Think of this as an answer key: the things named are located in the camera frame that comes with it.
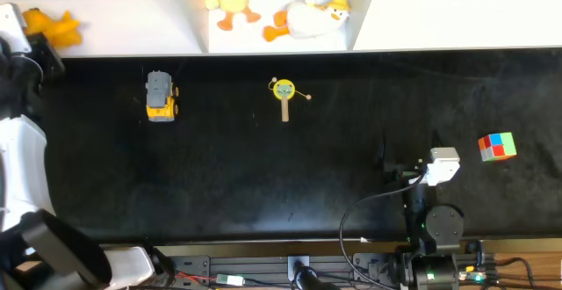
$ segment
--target black tabletop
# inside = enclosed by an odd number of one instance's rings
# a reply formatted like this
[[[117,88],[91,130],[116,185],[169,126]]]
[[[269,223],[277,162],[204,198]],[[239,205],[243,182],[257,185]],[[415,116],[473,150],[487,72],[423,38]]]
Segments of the black tabletop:
[[[335,238],[342,214],[382,184],[382,135],[426,157],[432,135],[461,168],[438,198],[465,236],[562,231],[559,49],[66,60],[44,89],[55,212],[101,240]],[[173,76],[180,116],[146,115],[148,72]],[[268,82],[290,79],[290,121]],[[478,138],[511,132],[517,156],[483,163]],[[405,238],[400,196],[366,204],[347,236]]]

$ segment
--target colorful cube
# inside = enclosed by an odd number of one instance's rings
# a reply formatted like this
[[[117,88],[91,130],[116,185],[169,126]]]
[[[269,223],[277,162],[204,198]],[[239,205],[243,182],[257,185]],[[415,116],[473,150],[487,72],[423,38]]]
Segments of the colorful cube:
[[[504,160],[517,155],[511,133],[490,134],[478,140],[483,162]]]

